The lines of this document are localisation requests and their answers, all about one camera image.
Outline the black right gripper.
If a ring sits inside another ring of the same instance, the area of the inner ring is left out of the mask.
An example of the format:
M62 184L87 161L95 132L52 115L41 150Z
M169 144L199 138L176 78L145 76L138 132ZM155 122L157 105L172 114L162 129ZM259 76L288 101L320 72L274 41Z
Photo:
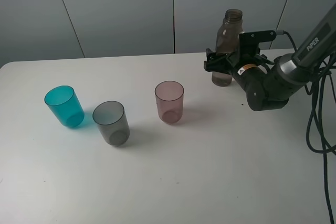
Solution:
M238 55L238 52L217 53L207 48L206 60L227 57L226 60L204 61L203 67L207 72L229 72L233 79L246 93L246 100L252 110L267 110L267 92L263 86L266 74L259 68L265 63L259 54Z

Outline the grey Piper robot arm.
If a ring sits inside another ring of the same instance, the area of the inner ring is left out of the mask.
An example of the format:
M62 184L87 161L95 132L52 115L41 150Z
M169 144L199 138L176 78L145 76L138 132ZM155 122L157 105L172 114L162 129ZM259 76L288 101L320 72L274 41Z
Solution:
M242 32L230 53L206 52L204 69L231 75L246 93L253 111L283 108L289 98L313 81L322 61L335 51L335 7L332 7L292 54L274 61L260 53L259 44L275 40L281 31Z

